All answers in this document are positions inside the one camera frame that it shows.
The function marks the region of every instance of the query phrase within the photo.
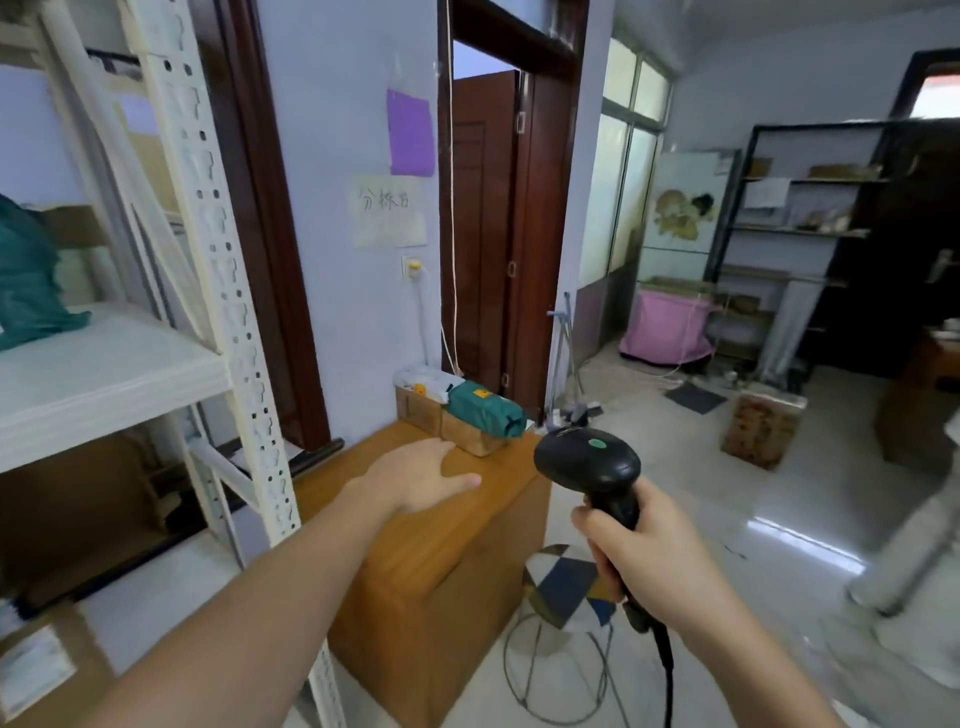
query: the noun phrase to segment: wall outlet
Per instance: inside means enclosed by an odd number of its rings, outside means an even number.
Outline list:
[[[400,265],[403,268],[404,280],[416,280],[420,277],[423,270],[423,261],[412,255],[405,255],[400,259]]]

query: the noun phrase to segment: metal stand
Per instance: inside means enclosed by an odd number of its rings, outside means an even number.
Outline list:
[[[510,648],[510,640],[513,638],[514,633],[519,629],[520,625],[523,624],[528,619],[537,618],[540,621],[537,624],[537,636],[534,638],[534,651],[533,655],[530,658],[530,668],[527,670],[527,682],[523,688],[523,695],[517,691],[517,687],[514,685],[513,681],[510,679],[510,671],[507,670],[507,650]],[[613,644],[613,622],[610,623],[610,629],[607,631],[607,646],[603,648],[600,646],[600,643],[597,641],[596,637],[592,633],[587,632],[587,636],[590,638],[590,641],[593,642],[593,646],[596,647],[597,654],[600,656],[600,663],[603,665],[600,671],[600,679],[597,681],[597,693],[596,701],[593,704],[593,707],[590,711],[581,717],[574,718],[572,720],[555,720],[553,718],[548,718],[540,715],[537,711],[530,707],[529,697],[530,697],[530,686],[533,684],[534,678],[534,666],[537,663],[537,649],[540,646],[540,635],[543,632],[543,620],[536,613],[526,615],[521,617],[516,621],[516,624],[507,633],[507,639],[503,641],[503,676],[507,681],[507,686],[510,688],[510,692],[514,694],[516,702],[529,713],[531,716],[540,720],[548,725],[556,726],[573,726],[581,725],[582,723],[590,720],[593,716],[596,715],[597,711],[600,710],[600,706],[603,705],[604,698],[607,696],[607,686],[613,689],[613,698],[616,700],[616,706],[620,709],[620,716],[623,718],[623,724],[626,728],[630,728],[630,720],[627,719],[627,712],[623,708],[623,702],[620,700],[620,693],[616,690],[616,684],[613,682],[613,675],[610,671],[610,648]]]

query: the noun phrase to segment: floor mat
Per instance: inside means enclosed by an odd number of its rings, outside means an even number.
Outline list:
[[[677,389],[670,390],[664,396],[681,407],[692,409],[698,415],[706,415],[727,401],[726,397],[715,395],[706,389],[701,389],[696,384],[690,384],[690,382],[686,382]]]

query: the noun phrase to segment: window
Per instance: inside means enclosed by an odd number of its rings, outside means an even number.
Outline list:
[[[960,116],[960,74],[927,76],[920,87],[910,117],[949,119]]]
[[[670,81],[654,60],[612,38],[603,95],[580,259],[581,288],[621,268],[636,252]]]

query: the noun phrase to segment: wooden cabinet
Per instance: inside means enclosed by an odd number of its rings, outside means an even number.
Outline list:
[[[306,520],[384,452],[429,437],[398,422],[295,484]],[[550,482],[527,433],[484,458],[461,449],[444,474],[483,484],[397,516],[376,541],[330,629],[334,654],[403,728],[437,728],[522,598],[527,557],[543,546]]]
[[[946,475],[953,443],[944,425],[960,408],[960,342],[925,334],[874,419],[883,459]]]

